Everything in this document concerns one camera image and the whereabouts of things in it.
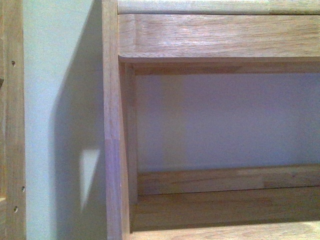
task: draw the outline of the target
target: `wooden post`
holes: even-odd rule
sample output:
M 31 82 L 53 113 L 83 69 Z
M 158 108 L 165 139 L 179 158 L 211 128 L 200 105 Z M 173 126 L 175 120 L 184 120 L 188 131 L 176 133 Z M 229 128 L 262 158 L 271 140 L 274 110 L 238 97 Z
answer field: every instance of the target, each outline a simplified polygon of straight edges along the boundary
M 129 192 L 118 59 L 117 0 L 102 1 L 107 239 L 129 240 Z
M 6 239 L 26 239 L 23 1 L 3 1 Z

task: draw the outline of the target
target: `wooden rail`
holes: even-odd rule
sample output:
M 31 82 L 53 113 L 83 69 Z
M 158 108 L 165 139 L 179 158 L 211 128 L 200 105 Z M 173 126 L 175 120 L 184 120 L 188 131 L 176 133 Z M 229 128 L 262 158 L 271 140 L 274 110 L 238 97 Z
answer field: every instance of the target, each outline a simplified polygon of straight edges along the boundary
M 118 0 L 118 13 L 317 15 L 320 0 Z

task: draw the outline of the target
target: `wooden shelf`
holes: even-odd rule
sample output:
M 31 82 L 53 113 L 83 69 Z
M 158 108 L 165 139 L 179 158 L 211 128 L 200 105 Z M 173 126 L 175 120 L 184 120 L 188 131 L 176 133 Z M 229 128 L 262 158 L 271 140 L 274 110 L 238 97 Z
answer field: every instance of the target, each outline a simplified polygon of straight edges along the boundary
M 320 238 L 319 222 L 311 222 L 320 221 L 320 189 L 306 187 L 319 184 L 319 169 L 298 178 L 292 172 L 250 173 L 244 187 L 239 178 L 223 186 L 225 179 L 217 184 L 207 176 L 201 191 L 242 190 L 200 193 L 185 192 L 212 172 L 181 173 L 193 188 L 177 184 L 170 173 L 157 183 L 169 188 L 157 193 L 168 195 L 140 196 L 134 208 L 135 76 L 319 73 L 319 14 L 319 0 L 102 0 L 108 239 L 129 240 L 130 229 L 134 240 Z M 151 174 L 142 182 L 148 188 L 162 177 Z M 179 194 L 171 194 L 177 186 Z M 243 190 L 267 187 L 302 188 Z
M 320 239 L 320 187 L 140 196 L 133 240 Z

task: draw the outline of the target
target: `shelf board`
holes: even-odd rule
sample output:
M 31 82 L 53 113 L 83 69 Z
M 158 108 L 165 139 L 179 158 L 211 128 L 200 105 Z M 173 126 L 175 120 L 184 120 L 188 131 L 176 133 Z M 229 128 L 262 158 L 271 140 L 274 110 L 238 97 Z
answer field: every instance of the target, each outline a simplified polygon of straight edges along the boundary
M 133 240 L 318 239 L 320 187 L 140 196 L 132 229 Z

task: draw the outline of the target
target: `wooden frame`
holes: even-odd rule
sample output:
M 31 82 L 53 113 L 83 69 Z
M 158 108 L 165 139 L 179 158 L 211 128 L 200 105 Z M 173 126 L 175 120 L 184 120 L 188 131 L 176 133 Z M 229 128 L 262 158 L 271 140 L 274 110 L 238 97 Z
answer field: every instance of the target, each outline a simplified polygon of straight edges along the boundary
M 1 1 L 0 238 L 26 239 L 23 1 Z
M 169 10 L 162 9 L 157 2 L 102 1 L 109 240 L 130 238 L 130 211 L 137 203 L 138 189 L 140 194 L 177 193 L 177 190 L 170 188 L 159 192 L 142 189 L 144 179 L 154 180 L 164 175 L 169 177 L 163 186 L 170 187 L 170 178 L 175 173 L 150 173 L 137 177 L 135 75 L 320 72 L 319 1 L 309 5 L 306 4 L 309 1 L 300 1 L 298 5 L 286 1 L 288 5 L 281 5 L 279 1 L 266 0 L 266 5 L 261 6 L 265 8 L 254 12 L 251 12 L 252 1 L 237 1 L 238 4 L 246 5 L 238 6 L 237 12 L 231 9 L 231 5 L 227 5 L 225 9 L 219 10 L 219 14 L 224 14 L 220 16 L 214 15 L 217 14 L 214 7 L 206 8 L 206 5 L 199 5 L 199 9 L 193 12 L 183 4 L 174 8 L 177 6 L 175 0 L 167 1 L 172 3 L 165 5 Z M 255 15 L 230 15 L 235 13 Z M 270 188 L 319 185 L 319 165 L 274 167 L 271 170 L 251 168 L 243 171 L 252 176 L 258 174 L 261 177 L 261 174 L 265 174 L 271 182 L 284 176 L 288 178 L 284 182 L 273 182 Z M 216 173 L 212 170 L 190 174 L 197 181 L 199 176 L 213 172 Z M 300 181 L 292 181 L 297 172 Z M 137 178 L 142 182 L 140 188 L 137 186 Z M 311 179 L 311 183 L 307 181 L 307 184 L 305 179 Z M 261 183 L 259 186 L 240 189 L 267 187 L 268 184 Z M 178 192 L 192 191 L 195 188 Z

